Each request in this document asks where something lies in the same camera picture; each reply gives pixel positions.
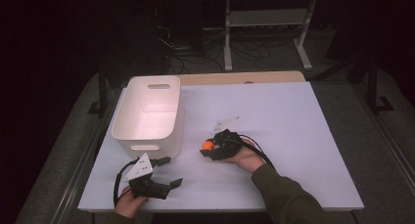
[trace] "bin handle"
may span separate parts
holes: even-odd
[[[149,84],[147,87],[153,90],[171,89],[169,84]]]

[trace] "floor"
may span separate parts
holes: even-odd
[[[312,29],[308,33],[304,48],[313,64],[313,70],[305,71],[301,67],[300,59],[292,42],[292,38],[298,32],[297,29],[288,27],[278,29],[264,28],[256,31],[234,32],[232,37],[233,71],[300,70],[306,78],[309,78],[337,63],[325,59],[335,30],[331,28]],[[200,52],[187,50],[185,47],[183,50],[174,52],[174,55],[170,56],[169,73],[223,72],[222,41],[213,39],[216,35],[221,35],[221,30],[213,32],[214,34],[205,41],[207,48],[202,56]],[[342,224],[411,223],[415,220],[414,193],[402,175],[402,170],[394,158],[390,145],[398,145],[408,162],[414,164],[415,110],[399,94],[393,79],[380,69],[378,93],[380,96],[386,96],[395,110],[374,115],[365,103],[366,80],[357,85],[351,85],[346,81],[346,75],[350,68],[347,67],[322,81],[311,83],[345,160],[346,167],[365,204],[364,209],[356,210],[353,213],[357,221],[349,212],[328,212],[328,215]],[[85,132],[79,132],[79,130],[85,131],[82,127],[92,128],[97,119],[94,117],[85,119],[89,120],[84,123],[88,124],[87,126],[79,126],[77,123],[75,127],[73,126],[75,123],[71,122],[79,120],[79,114],[74,111],[85,112],[85,106],[97,100],[98,89],[96,86],[97,77],[95,76],[78,99],[78,107],[75,106],[72,113],[73,118],[69,118],[68,125],[66,128],[64,127],[63,136],[59,141],[61,143],[55,147],[74,144],[74,142],[69,142],[69,137],[73,137],[73,135],[66,135],[71,130],[72,134],[78,132],[79,135],[83,135],[82,137],[78,136],[75,143],[79,144],[88,140]],[[49,160],[50,162],[47,164],[53,166],[56,163],[53,160],[57,159],[49,158]],[[61,159],[61,162],[67,163],[65,159]],[[105,213],[91,215],[91,213],[76,209],[81,189],[79,191],[75,193],[75,199],[67,213],[65,215],[58,213],[63,217],[60,219],[62,220],[60,223],[104,223]],[[33,209],[28,207],[26,211],[23,211],[19,223],[33,223],[33,221],[37,223],[36,220],[38,223],[42,223],[41,218],[33,218],[33,212],[30,213],[30,210]],[[152,218],[153,214],[151,213],[140,213],[136,223],[151,223]],[[247,223],[254,222],[249,218],[247,220]]]

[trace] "sleeve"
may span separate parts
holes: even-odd
[[[262,165],[252,176],[274,223],[334,223],[326,217],[318,201],[299,183],[280,176],[268,164]]]
[[[112,212],[108,216],[105,223],[106,224],[134,224],[135,220],[134,220],[134,218],[124,217],[124,216],[119,215],[115,212]]]

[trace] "dark background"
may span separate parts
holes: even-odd
[[[415,106],[412,1],[318,0],[311,28],[338,29],[329,56],[340,61],[370,44],[379,66],[395,78]],[[170,2],[163,6],[161,21],[148,13],[154,5],[131,2],[0,3],[1,122],[6,139],[0,154],[2,223],[16,220],[72,105],[102,63],[113,67],[108,69],[113,86],[131,75],[163,74],[164,49],[155,41],[158,22],[198,47],[202,26],[221,25],[224,18],[222,1]],[[256,3],[268,5],[266,0]]]

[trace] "white table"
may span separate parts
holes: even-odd
[[[275,72],[262,75],[269,77],[272,74]],[[202,142],[211,137],[209,131],[214,124],[235,116],[240,116],[241,120],[230,130],[254,138],[278,172],[298,181],[324,209],[348,211],[363,208],[308,82],[182,85],[181,93],[181,101],[185,104],[181,152],[170,164],[156,167],[153,180],[168,184],[183,178],[183,183],[170,191],[166,200],[150,199],[142,210],[264,210],[261,195],[249,173],[234,164],[213,162],[199,152]],[[113,121],[79,209],[91,212],[114,209],[115,177],[131,158],[111,135]],[[119,191],[125,186],[127,184],[121,182]]]

